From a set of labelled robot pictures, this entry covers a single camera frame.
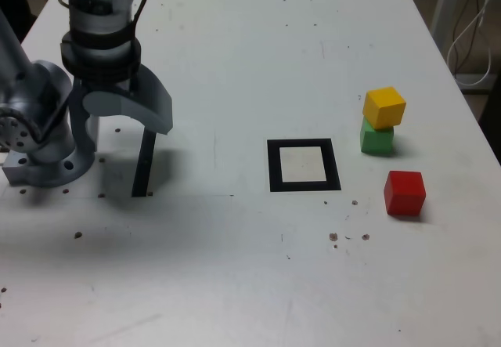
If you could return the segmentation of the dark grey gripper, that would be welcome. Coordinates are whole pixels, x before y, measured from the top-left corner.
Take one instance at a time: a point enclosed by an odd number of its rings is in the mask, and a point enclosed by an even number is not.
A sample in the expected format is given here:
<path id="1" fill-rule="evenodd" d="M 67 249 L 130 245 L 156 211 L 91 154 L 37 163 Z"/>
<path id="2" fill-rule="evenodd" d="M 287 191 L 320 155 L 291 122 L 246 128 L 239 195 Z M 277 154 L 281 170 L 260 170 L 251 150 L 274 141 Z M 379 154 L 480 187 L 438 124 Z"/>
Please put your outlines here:
<path id="1" fill-rule="evenodd" d="M 144 65 L 139 66 L 133 78 L 120 82 L 74 78 L 69 112 L 77 150 L 91 158 L 95 157 L 98 146 L 99 117 L 130 117 L 147 130 L 162 135 L 173 128 L 171 96 L 160 79 Z"/>

